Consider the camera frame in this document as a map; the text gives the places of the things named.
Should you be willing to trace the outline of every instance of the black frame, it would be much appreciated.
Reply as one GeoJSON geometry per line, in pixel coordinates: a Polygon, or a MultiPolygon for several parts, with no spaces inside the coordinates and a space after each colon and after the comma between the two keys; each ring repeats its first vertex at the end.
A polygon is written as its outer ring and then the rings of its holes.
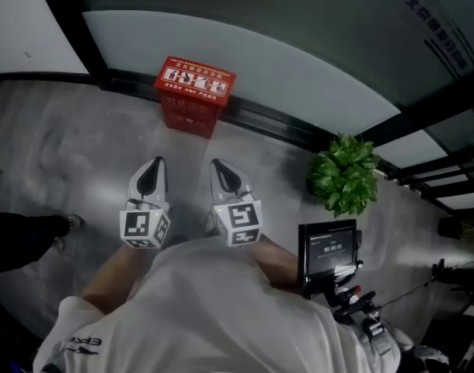
{"type": "MultiPolygon", "coordinates": [[[[68,38],[89,75],[73,75],[62,73],[12,73],[0,74],[0,81],[5,79],[40,79],[64,82],[93,84],[101,89],[136,96],[159,102],[158,93],[153,88],[155,76],[143,75],[128,71],[118,71],[107,67],[99,48],[87,27],[82,15],[80,0],[46,0],[54,18],[68,38]]],[[[440,121],[446,120],[466,110],[474,109],[474,72],[458,78],[449,86],[428,96],[412,106],[401,107],[401,113],[364,131],[358,137],[370,140],[376,146],[384,145],[415,131],[425,129],[440,121]]],[[[277,112],[244,99],[232,97],[228,108],[224,110],[223,121],[244,127],[266,136],[288,142],[311,152],[319,152],[328,147],[335,135],[313,126],[303,120],[296,119],[285,113],[277,112]]],[[[423,182],[438,180],[457,174],[474,172],[474,167],[461,168],[453,173],[413,178],[415,174],[426,173],[435,169],[471,162],[466,153],[451,154],[446,158],[423,163],[405,169],[398,169],[388,162],[382,161],[379,169],[389,180],[398,180],[400,184],[410,185],[422,192],[429,201],[449,211],[447,207],[436,201],[432,192],[423,182]]]]}

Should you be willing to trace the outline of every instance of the glass panel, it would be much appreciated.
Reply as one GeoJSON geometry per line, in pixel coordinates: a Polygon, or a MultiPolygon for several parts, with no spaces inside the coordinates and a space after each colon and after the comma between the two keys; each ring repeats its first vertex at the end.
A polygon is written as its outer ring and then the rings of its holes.
{"type": "MultiPolygon", "coordinates": [[[[82,3],[84,12],[171,12],[253,30],[334,64],[392,103],[402,105],[411,104],[474,69],[474,0],[82,0],[82,3]]],[[[140,40],[144,34],[139,30],[130,36],[140,40]]],[[[171,40],[174,36],[157,37],[171,40]]],[[[114,68],[122,69],[115,65],[114,56],[106,58],[114,68]]],[[[250,51],[249,65],[257,62],[259,57],[250,51]]]]}

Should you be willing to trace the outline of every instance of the person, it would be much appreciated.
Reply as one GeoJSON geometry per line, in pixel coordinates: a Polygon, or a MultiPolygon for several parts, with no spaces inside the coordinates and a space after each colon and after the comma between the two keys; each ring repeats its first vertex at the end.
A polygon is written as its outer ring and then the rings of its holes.
{"type": "Polygon", "coordinates": [[[61,302],[34,373],[373,372],[354,331],[295,294],[297,257],[266,236],[171,246],[139,283],[147,258],[120,247],[61,302]]]}
{"type": "Polygon", "coordinates": [[[0,273],[38,261],[54,244],[63,249],[63,237],[83,223],[76,214],[65,218],[0,213],[0,273]]]}

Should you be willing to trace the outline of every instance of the black pants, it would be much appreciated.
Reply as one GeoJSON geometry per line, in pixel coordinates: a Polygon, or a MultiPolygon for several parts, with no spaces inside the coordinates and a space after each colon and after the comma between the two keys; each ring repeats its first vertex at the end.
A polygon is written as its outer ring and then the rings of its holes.
{"type": "Polygon", "coordinates": [[[65,236],[68,231],[69,222],[60,215],[0,213],[0,272],[38,261],[52,246],[54,237],[65,236]]]}

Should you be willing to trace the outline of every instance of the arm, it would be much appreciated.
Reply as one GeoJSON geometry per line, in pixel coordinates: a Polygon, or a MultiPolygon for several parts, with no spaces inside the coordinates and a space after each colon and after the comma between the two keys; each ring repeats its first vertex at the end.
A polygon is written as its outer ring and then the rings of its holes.
{"type": "Polygon", "coordinates": [[[298,283],[298,258],[261,235],[261,240],[247,246],[251,256],[274,288],[294,291],[298,283]]]}
{"type": "Polygon", "coordinates": [[[144,272],[150,253],[121,246],[87,284],[82,298],[103,314],[110,314],[127,300],[135,281],[144,272]]]}

